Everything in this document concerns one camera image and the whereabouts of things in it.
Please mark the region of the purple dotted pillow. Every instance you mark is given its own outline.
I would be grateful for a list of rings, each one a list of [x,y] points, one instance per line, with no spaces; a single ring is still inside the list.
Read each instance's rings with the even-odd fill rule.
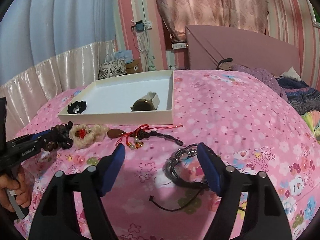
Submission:
[[[247,73],[256,79],[260,80],[262,83],[267,85],[270,89],[276,92],[282,99],[288,102],[288,97],[283,88],[280,87],[276,78],[268,72],[266,69],[263,68],[248,68],[239,64],[234,64],[231,67],[232,71],[243,72]]]

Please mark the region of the black white floral bag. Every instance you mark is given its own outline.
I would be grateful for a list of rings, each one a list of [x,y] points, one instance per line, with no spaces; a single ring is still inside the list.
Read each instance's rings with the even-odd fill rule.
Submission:
[[[108,79],[126,74],[125,62],[122,59],[112,60],[98,66],[98,79]]]

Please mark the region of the cream satin curtain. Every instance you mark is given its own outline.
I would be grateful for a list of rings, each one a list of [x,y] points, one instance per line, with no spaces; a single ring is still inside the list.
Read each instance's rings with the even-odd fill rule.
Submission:
[[[116,41],[110,40],[65,51],[1,85],[1,97],[7,98],[7,138],[14,138],[52,98],[97,80],[99,64],[116,46]]]

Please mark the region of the black fabric scrunchie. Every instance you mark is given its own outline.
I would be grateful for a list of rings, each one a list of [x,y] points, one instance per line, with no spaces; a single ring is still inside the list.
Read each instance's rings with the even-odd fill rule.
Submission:
[[[87,103],[85,101],[75,101],[67,106],[68,114],[81,114],[87,108]]]

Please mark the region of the pink wooden headboard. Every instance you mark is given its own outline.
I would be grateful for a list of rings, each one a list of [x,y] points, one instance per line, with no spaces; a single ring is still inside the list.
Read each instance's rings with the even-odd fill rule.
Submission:
[[[298,48],[268,35],[211,25],[188,25],[185,34],[191,70],[216,70],[220,62],[232,59],[232,64],[276,75],[290,68],[301,74]]]

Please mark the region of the white power strip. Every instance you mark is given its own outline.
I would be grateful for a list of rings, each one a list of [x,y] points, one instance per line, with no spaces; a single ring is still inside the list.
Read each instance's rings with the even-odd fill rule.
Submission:
[[[187,49],[188,45],[185,42],[179,42],[179,43],[172,43],[172,49]]]

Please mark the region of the dark knitted blanket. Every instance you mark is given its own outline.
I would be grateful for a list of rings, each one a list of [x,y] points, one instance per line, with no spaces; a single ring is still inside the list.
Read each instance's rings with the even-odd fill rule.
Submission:
[[[299,115],[304,115],[311,111],[319,111],[319,90],[309,87],[304,81],[296,81],[287,77],[278,77],[277,82],[285,91],[290,105]]]

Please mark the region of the brown cardboard box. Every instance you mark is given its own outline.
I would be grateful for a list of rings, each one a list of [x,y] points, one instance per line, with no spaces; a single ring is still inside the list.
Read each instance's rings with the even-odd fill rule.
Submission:
[[[135,59],[131,63],[125,64],[127,74],[141,73],[143,71],[141,60]]]

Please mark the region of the light blue paper bag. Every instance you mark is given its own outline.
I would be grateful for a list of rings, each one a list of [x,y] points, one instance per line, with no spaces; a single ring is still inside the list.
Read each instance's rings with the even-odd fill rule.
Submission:
[[[133,62],[132,50],[119,50],[114,54],[116,60],[123,60],[125,64]]]

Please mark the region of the white wall power socket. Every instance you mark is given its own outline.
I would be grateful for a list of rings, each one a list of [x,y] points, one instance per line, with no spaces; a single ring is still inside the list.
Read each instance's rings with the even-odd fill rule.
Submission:
[[[146,30],[150,30],[153,28],[152,21],[145,21],[144,25],[145,25]]]

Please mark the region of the pink patterned curtain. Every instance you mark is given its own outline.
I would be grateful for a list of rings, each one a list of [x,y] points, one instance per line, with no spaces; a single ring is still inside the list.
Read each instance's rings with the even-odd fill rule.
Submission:
[[[232,27],[264,34],[267,0],[156,0],[174,42],[186,41],[186,25]]]

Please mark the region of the blue charger device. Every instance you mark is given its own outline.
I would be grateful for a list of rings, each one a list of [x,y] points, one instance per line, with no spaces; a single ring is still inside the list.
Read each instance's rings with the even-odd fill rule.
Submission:
[[[135,22],[135,30],[137,33],[141,33],[145,30],[145,24],[143,21]]]

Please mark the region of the blue sheer curtain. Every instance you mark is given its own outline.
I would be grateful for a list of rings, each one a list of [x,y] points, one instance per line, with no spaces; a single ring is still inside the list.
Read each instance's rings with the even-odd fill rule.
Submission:
[[[116,37],[114,0],[13,0],[1,20],[1,84],[53,56]]]

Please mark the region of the cream crochet flower scrunchie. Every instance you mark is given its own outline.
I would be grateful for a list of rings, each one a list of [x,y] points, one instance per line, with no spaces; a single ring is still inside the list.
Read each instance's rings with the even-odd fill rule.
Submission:
[[[88,148],[95,142],[102,142],[109,130],[107,126],[101,125],[74,125],[69,131],[69,138],[73,140],[73,145],[81,150]]]

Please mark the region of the black handled brown bag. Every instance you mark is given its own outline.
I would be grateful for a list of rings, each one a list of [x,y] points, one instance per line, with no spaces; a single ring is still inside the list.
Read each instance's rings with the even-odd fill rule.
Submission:
[[[232,62],[233,62],[232,58],[223,59],[217,64],[216,69],[223,70],[223,71],[230,71],[232,68]]]

